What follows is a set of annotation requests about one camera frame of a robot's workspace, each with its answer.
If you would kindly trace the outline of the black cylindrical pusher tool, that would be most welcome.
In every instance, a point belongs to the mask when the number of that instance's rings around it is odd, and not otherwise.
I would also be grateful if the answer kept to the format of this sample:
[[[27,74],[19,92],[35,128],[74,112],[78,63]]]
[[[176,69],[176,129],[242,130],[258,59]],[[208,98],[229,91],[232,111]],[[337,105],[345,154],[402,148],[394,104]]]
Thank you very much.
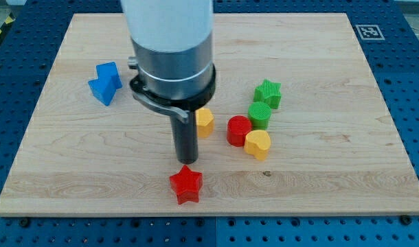
[[[194,163],[199,157],[195,112],[189,113],[187,123],[182,123],[176,117],[171,117],[170,123],[178,161],[182,164]]]

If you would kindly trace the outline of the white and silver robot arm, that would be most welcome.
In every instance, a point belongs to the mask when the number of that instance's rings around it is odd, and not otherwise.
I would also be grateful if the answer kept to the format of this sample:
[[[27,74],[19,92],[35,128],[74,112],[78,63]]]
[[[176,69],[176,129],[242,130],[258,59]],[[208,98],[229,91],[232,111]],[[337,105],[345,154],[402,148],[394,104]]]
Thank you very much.
[[[199,157],[196,111],[216,89],[212,0],[122,0],[135,55],[133,97],[170,118],[177,159]]]

